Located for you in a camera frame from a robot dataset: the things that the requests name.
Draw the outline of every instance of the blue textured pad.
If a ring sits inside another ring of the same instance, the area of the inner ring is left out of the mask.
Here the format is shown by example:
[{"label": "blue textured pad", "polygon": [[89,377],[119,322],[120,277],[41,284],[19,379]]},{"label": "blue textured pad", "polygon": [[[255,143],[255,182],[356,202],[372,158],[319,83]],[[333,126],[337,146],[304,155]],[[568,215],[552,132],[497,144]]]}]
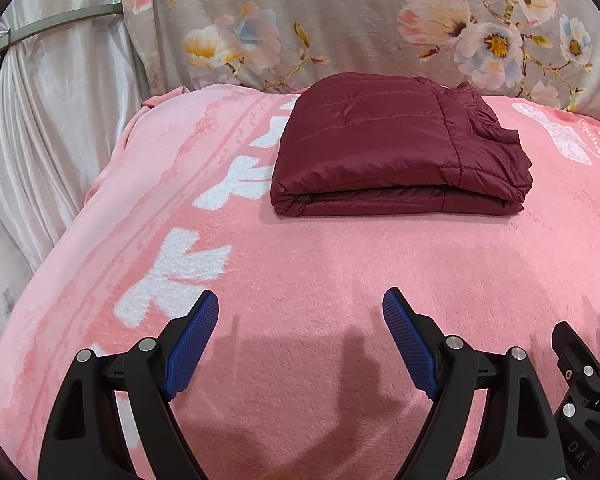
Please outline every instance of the blue textured pad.
[{"label": "blue textured pad", "polygon": [[436,380],[435,359],[392,290],[382,298],[382,314],[413,384],[429,399],[437,399],[440,385]]},{"label": "blue textured pad", "polygon": [[185,390],[198,366],[206,343],[218,322],[218,297],[210,292],[193,319],[178,339],[167,360],[166,378],[162,392],[173,399]]}]

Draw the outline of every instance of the pink bedspread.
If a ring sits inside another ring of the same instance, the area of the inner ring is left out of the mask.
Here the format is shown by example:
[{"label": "pink bedspread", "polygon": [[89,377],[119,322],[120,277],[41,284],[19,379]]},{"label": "pink bedspread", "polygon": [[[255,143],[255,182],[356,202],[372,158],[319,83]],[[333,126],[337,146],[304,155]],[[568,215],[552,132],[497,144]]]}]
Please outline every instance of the pink bedspread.
[{"label": "pink bedspread", "polygon": [[270,177],[295,96],[182,93],[133,118],[0,342],[0,442],[28,478],[74,354],[126,351],[204,288],[220,319],[172,405],[210,480],[275,468],[285,479],[394,478],[430,403],[382,320],[392,285],[474,348],[526,348],[554,407],[565,392],[554,324],[568,320],[600,359],[600,123],[487,98],[533,161],[525,210],[511,218],[280,219]]}]

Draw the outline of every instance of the folded maroon jacket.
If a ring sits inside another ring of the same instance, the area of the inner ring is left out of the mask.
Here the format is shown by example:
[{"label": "folded maroon jacket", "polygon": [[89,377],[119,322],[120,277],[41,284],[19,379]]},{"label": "folded maroon jacket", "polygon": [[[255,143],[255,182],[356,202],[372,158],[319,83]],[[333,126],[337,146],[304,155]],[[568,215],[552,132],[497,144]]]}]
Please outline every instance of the folded maroon jacket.
[{"label": "folded maroon jacket", "polygon": [[469,84],[337,74],[296,101],[271,185],[279,215],[509,215],[531,161]]}]

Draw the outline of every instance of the metal pin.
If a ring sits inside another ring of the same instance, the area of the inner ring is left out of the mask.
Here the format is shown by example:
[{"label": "metal pin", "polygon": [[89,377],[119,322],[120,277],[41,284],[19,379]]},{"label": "metal pin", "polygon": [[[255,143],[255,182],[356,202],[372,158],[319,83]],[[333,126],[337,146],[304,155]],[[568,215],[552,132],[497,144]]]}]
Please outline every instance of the metal pin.
[{"label": "metal pin", "polygon": [[91,358],[91,350],[80,350],[76,355],[75,355],[75,360],[78,361],[79,363],[85,363],[87,362],[89,359]]},{"label": "metal pin", "polygon": [[452,335],[446,338],[446,345],[453,350],[459,350],[464,346],[464,341],[458,336]]},{"label": "metal pin", "polygon": [[571,418],[573,415],[576,414],[576,407],[570,402],[567,402],[562,408],[562,413],[565,417]]},{"label": "metal pin", "polygon": [[526,352],[519,346],[514,346],[511,349],[511,355],[513,355],[513,357],[518,361],[523,361],[524,359],[526,359]]},{"label": "metal pin", "polygon": [[149,352],[153,350],[155,348],[155,339],[152,337],[142,339],[142,341],[138,343],[138,348],[143,352]]}]

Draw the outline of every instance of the floral fabric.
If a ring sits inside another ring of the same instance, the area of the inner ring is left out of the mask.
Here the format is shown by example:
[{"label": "floral fabric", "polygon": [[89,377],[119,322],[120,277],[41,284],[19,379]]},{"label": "floral fabric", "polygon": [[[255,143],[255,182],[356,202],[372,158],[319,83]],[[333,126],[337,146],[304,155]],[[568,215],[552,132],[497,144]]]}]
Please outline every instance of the floral fabric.
[{"label": "floral fabric", "polygon": [[152,91],[423,75],[600,120],[591,0],[123,0]]}]

